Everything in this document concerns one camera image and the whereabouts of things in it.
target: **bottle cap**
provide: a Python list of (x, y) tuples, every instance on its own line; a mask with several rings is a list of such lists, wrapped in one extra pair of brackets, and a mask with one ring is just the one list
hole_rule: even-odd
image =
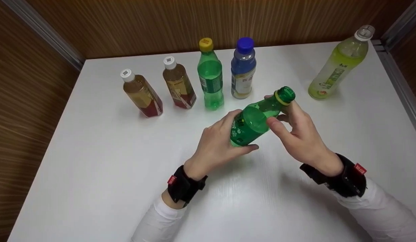
[(131, 71), (131, 69), (124, 69), (120, 73), (120, 76), (123, 78), (123, 81), (130, 82), (135, 79), (135, 74)]
[(354, 38), (360, 41), (368, 41), (372, 38), (375, 33), (375, 28), (373, 26), (362, 26), (354, 33)]
[(296, 95), (293, 90), (287, 86), (280, 88), (274, 92), (274, 96), (281, 104), (288, 106), (295, 98)]
[(165, 68), (168, 70), (172, 70), (177, 66), (177, 62), (173, 56), (167, 56), (163, 59), (163, 64), (165, 64)]
[(236, 49), (240, 54), (248, 54), (254, 49), (254, 41), (250, 37), (242, 37), (236, 43)]
[(214, 49), (211, 38), (203, 38), (199, 40), (199, 49), (201, 52), (210, 52)]

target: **hand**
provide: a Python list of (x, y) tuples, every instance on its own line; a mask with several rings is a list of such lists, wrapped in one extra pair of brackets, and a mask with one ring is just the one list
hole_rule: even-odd
[[(290, 103), (283, 113), (285, 114), (277, 118), (268, 118), (266, 123), (280, 138), (287, 152), (297, 161), (309, 164), (325, 176), (339, 175), (344, 166), (338, 156), (323, 143), (308, 113), (296, 101)], [(288, 122), (292, 131), (289, 132), (281, 121)]]
[(188, 177), (200, 180), (215, 168), (259, 148), (258, 145), (232, 146), (231, 128), (234, 117), (240, 112), (240, 109), (231, 111), (220, 121), (204, 129), (195, 154), (184, 164)]

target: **blue bottle cap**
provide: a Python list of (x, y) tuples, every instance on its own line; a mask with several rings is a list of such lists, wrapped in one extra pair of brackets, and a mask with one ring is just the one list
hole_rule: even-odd
[(250, 37), (242, 37), (236, 43), (236, 49), (240, 54), (248, 54), (254, 48), (254, 41)]

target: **white table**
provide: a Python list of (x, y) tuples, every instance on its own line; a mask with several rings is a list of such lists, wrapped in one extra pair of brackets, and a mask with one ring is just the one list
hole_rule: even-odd
[[(199, 52), (174, 54), (197, 94), (193, 109), (173, 106), (162, 78), (167, 55), (88, 60), (63, 112), (10, 235), (10, 242), (128, 241), (175, 169), (191, 156), (204, 127), (287, 85), (323, 140), (416, 215), (416, 132), (371, 46), (331, 99), (307, 87), (337, 43), (256, 48), (252, 95), (231, 96), (233, 50), (223, 63), (225, 106), (204, 109)], [(144, 75), (165, 112), (144, 118), (122, 90), (119, 73)], [(189, 206), (176, 241), (367, 241), (348, 211), (317, 186), (268, 132), (260, 149), (209, 175)]]

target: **blue-capped bottle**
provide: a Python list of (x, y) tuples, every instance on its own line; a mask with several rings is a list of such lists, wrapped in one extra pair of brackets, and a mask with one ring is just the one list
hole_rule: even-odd
[(247, 98), (251, 93), (251, 83), (256, 72), (256, 52), (252, 38), (243, 37), (236, 43), (231, 71), (232, 95), (238, 99)]

